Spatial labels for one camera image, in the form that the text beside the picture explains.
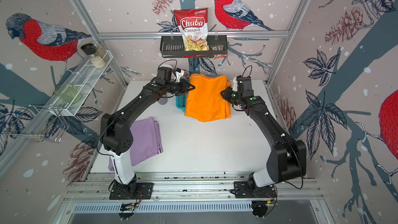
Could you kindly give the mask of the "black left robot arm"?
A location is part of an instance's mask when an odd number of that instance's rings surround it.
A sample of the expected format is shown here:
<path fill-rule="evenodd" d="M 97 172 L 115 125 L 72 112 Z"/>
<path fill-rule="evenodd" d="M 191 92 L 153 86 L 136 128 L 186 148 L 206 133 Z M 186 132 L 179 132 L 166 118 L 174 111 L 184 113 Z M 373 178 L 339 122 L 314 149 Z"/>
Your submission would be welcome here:
<path fill-rule="evenodd" d="M 152 104 L 166 97 L 186 94 L 195 86 L 183 79 L 184 70 L 160 65 L 155 78 L 146 84 L 129 104 L 113 114 L 105 114 L 101 119 L 101 135 L 107 155 L 111 157 L 115 171 L 114 185 L 126 194 L 136 191 L 136 176 L 127 155 L 133 144 L 131 126 L 134 121 Z"/>

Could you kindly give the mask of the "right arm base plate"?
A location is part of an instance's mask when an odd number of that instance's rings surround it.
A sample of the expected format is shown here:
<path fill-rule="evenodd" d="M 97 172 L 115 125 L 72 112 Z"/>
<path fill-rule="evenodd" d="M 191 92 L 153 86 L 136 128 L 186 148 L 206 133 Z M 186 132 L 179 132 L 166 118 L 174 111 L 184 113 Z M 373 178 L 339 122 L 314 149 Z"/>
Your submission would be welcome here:
<path fill-rule="evenodd" d="M 230 193 L 235 198 L 269 198 L 274 199 L 277 197 L 275 187 L 270 185 L 264 187 L 257 187 L 252 180 L 248 181 L 235 181 L 233 189 Z"/>

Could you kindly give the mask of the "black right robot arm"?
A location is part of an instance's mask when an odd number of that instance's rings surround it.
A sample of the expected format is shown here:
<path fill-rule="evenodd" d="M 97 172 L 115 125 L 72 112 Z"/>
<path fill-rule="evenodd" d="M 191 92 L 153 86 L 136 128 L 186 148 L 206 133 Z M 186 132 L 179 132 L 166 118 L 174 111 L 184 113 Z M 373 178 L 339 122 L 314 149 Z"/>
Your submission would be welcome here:
<path fill-rule="evenodd" d="M 254 95 L 251 78 L 235 77 L 233 87 L 227 87 L 220 94 L 233 106 L 239 106 L 257 124 L 271 148 L 265 169 L 249 176 L 251 193 L 291 179 L 303 179 L 306 174 L 304 142 L 292 138 L 272 116 L 264 100 Z"/>

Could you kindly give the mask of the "orange pants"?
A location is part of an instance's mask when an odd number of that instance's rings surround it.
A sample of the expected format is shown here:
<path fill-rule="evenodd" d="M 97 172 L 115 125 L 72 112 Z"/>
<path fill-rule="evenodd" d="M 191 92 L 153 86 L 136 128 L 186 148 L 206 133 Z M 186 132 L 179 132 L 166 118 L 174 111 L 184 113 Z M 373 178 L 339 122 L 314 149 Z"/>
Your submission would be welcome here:
<path fill-rule="evenodd" d="M 210 78 L 202 74 L 190 76 L 195 89 L 188 93 L 185 116 L 200 122 L 211 122 L 231 118 L 231 104 L 224 100 L 221 92 L 231 86 L 225 75 Z"/>

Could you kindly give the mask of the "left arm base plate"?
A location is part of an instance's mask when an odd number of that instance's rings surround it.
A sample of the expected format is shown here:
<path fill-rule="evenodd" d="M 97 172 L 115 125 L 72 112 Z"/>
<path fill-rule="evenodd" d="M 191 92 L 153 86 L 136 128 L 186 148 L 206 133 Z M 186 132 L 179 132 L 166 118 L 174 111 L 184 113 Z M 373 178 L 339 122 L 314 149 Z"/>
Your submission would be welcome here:
<path fill-rule="evenodd" d="M 131 182 L 128 185 L 123 185 L 117 181 L 113 181 L 112 189 L 110 190 L 110 200 L 149 200 L 153 192 L 154 183 L 137 183 Z"/>

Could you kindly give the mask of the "purple pants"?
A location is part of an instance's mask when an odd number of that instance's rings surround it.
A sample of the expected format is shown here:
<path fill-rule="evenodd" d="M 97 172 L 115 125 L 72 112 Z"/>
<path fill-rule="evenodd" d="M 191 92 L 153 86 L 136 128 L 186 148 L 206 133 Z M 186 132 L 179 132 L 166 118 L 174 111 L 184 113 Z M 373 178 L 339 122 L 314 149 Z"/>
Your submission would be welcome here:
<path fill-rule="evenodd" d="M 131 166 L 163 153 L 159 123 L 153 117 L 135 121 L 130 131 L 134 139 L 130 148 Z"/>

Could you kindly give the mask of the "teal plastic basket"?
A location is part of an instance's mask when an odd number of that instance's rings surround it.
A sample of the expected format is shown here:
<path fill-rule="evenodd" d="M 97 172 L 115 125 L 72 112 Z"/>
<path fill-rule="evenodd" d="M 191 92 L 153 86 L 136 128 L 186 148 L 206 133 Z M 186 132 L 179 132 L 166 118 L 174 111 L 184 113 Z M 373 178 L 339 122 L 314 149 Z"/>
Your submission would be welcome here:
<path fill-rule="evenodd" d="M 186 101 L 187 101 L 187 95 L 183 94 L 180 96 L 176 97 L 176 107 L 180 110 L 182 110 L 183 112 L 185 112 L 186 109 Z"/>

